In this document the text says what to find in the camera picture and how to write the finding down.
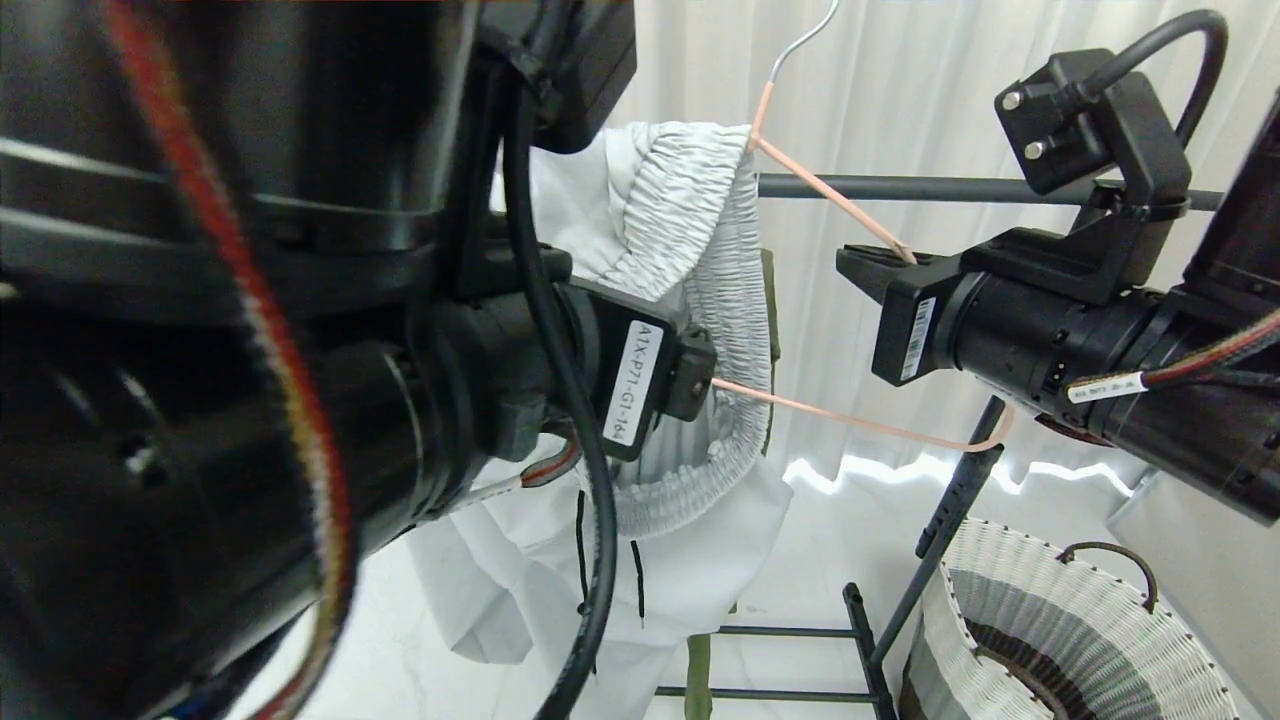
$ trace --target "white fabric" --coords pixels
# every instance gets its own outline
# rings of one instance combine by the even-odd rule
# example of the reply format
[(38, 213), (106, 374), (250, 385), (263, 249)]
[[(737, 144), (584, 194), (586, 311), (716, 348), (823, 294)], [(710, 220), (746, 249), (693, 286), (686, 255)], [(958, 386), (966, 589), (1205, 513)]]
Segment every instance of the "white fabric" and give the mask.
[[(778, 53), (826, 14), (829, 0), (635, 3), (635, 79), (613, 122), (746, 122)], [(1275, 0), (845, 0), (831, 24), (782, 68), (764, 135), (817, 173), (1021, 177), (992, 109), (996, 94), (1051, 53), (1120, 50), (1158, 23), (1197, 8), (1222, 12), (1231, 29), (1222, 79), (1189, 149), (1194, 187), (1225, 190), (1280, 86), (1280, 3)], [(1203, 54), (1198, 36), (1143, 63), (1176, 117)], [(782, 172), (760, 155), (760, 172)], [(860, 202), (924, 252), (954, 254), (1010, 227), (1062, 232), (1065, 208)], [(870, 374), (879, 307), (835, 269), (836, 249), (877, 240), (829, 202), (760, 202), (760, 242), (774, 252), (781, 395), (952, 439), (969, 436), (989, 395), (972, 377), (942, 372), (892, 388)], [(1169, 287), (1208, 215), (1192, 213), (1169, 238), (1152, 283)], [(1019, 416), (1001, 460), (1011, 486), (1030, 471), (1068, 479), (1112, 473), (1128, 486), (1146, 464), (1065, 439)], [(928, 454), (957, 454), (884, 438), (780, 409), (769, 455), (835, 480), (841, 469), (883, 465), (886, 478)], [(1042, 482), (1051, 480), (1041, 477)], [(1116, 502), (1121, 500), (1116, 495)]]
[[(568, 250), (576, 273), (687, 307), (712, 333), (719, 377), (768, 387), (745, 141), (745, 128), (667, 123), (608, 131), (573, 156), (536, 152), (534, 210), (539, 240)], [(677, 644), (719, 626), (768, 557), (791, 488), (760, 457), (767, 421), (765, 407), (712, 393), (695, 421), (666, 419), (640, 461), (622, 468), (620, 530), (643, 538), (645, 618), (623, 539), (598, 674), (573, 717), (643, 717)], [(535, 455), (554, 448), (544, 438)], [(490, 462), (477, 487), (529, 460)], [(566, 477), (495, 497), (406, 537), (431, 615), (456, 652), (512, 664), (535, 648), (550, 684), (580, 621), (575, 515), (582, 483)], [(588, 503), (589, 574), (593, 523)]]

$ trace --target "white floor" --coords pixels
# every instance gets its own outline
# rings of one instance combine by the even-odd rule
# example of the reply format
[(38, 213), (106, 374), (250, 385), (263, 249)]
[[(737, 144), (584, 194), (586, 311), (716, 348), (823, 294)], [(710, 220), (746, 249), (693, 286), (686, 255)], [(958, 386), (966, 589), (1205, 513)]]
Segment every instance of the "white floor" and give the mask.
[[(913, 548), (933, 511), (942, 483), (932, 477), (892, 483), (849, 475), (838, 483), (792, 473), (795, 501), (773, 555), (739, 602), (731, 621), (753, 625), (846, 628), (841, 588), (854, 580), (867, 598), (872, 625), (883, 628), (914, 569)], [(1066, 480), (1033, 475), (1016, 493), (989, 483), (973, 515), (1018, 527), (1066, 544), (1111, 539), (1105, 523), (1124, 497), (1105, 478)], [(1098, 553), (1100, 566), (1130, 582), (1135, 569)], [(905, 659), (906, 639), (890, 653), (890, 684)], [(260, 702), (296, 662), (303, 638), (289, 638), (276, 662), (251, 688), (233, 717)], [(681, 685), (684, 652), (672, 659), (664, 684)], [(861, 692), (865, 684), (852, 641), (713, 638), (713, 687)], [(545, 688), (527, 666), (476, 665), (448, 652), (426, 615), (407, 551), (393, 544), (362, 568), (351, 625), (307, 720), (435, 720), (531, 717)], [(655, 698), (649, 719), (684, 717), (682, 701)], [(722, 700), (716, 717), (827, 720), (874, 717), (867, 706)], [(1242, 707), (1242, 717), (1261, 717)]]

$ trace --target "horizontal black bar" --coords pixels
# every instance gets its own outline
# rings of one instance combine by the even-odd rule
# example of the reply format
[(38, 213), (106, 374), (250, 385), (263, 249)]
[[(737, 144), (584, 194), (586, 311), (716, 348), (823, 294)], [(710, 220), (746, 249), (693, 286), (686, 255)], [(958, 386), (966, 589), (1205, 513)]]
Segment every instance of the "horizontal black bar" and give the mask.
[(722, 635), (768, 635), (774, 638), (856, 638), (858, 633), (838, 628), (765, 628), (762, 625), (724, 625)]
[[(1074, 182), (1048, 195), (1020, 179), (927, 178), (900, 176), (818, 176), (836, 192), (850, 200), (909, 200), (934, 202), (1015, 202), (1025, 205), (1084, 205), (1093, 192), (1093, 181)], [(1192, 210), (1217, 210), (1222, 193), (1188, 191)], [(760, 173), (760, 197), (818, 199), (818, 191), (795, 176)]]
[[(717, 700), (777, 700), (782, 702), (845, 702), (872, 703), (876, 698), (868, 693), (809, 693), (799, 691), (748, 691), (735, 688), (712, 688)], [(662, 685), (654, 697), (685, 697), (685, 688)]]

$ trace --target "striped wicker basket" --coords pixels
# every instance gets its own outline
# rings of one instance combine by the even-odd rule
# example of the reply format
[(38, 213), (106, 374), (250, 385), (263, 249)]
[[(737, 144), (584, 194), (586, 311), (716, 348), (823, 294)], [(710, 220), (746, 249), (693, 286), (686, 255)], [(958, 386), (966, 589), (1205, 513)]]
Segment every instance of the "striped wicker basket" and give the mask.
[[(1075, 560), (1105, 548), (1138, 562), (1143, 593)], [(965, 520), (920, 598), (902, 674), (904, 720), (1233, 720), (1213, 661), (1156, 600), (1144, 562), (1108, 543), (1059, 550)]]

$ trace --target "black drawstring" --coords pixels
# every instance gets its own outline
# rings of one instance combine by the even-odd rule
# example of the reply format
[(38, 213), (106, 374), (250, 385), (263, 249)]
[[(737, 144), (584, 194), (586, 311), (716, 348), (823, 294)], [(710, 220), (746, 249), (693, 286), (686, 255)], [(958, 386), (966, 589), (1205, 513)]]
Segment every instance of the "black drawstring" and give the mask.
[[(577, 536), (577, 582), (582, 587), (582, 602), (577, 603), (577, 614), (586, 612), (586, 548), (582, 544), (582, 518), (586, 516), (586, 492), (577, 491), (577, 523), (573, 534)], [(591, 662), (595, 675), (595, 662)]]
[(636, 594), (640, 605), (640, 626), (644, 628), (644, 565), (640, 564), (640, 543), (631, 541), (631, 557), (636, 561)]

